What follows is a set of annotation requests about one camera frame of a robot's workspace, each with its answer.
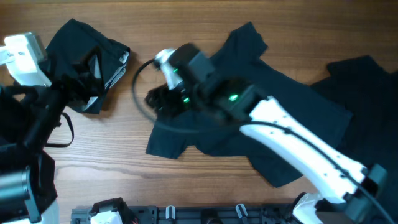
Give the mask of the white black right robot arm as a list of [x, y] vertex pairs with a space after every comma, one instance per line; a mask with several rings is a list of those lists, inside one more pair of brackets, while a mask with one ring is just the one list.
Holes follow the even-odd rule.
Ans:
[[384, 168], [366, 168], [299, 123], [272, 95], [245, 78], [223, 78], [194, 44], [164, 49], [152, 64], [172, 93], [167, 104], [178, 112], [206, 111], [237, 126], [304, 175], [316, 192], [305, 193], [292, 209], [300, 223], [360, 223], [372, 208], [391, 222], [377, 201], [386, 181]]

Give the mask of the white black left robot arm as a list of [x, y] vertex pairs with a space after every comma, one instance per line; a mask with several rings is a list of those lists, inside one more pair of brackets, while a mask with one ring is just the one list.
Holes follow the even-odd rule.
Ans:
[[1, 64], [16, 81], [1, 87], [1, 223], [58, 223], [55, 160], [45, 147], [69, 102], [84, 97], [85, 87], [74, 68], [51, 79], [53, 65], [40, 37], [32, 32], [7, 36]]

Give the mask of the dark green t-shirt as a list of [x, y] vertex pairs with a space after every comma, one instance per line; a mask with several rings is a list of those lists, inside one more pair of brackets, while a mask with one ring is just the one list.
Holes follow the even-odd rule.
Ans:
[[[223, 77], [250, 80], [279, 102], [279, 110], [257, 110], [258, 120], [289, 127], [290, 120], [294, 119], [331, 147], [337, 147], [349, 125], [351, 112], [267, 65], [260, 58], [266, 49], [261, 34], [248, 22], [231, 31], [211, 61]], [[301, 177], [299, 171], [273, 150], [238, 129], [182, 134], [154, 126], [146, 153], [176, 159], [188, 146], [211, 156], [246, 156], [273, 187]]]

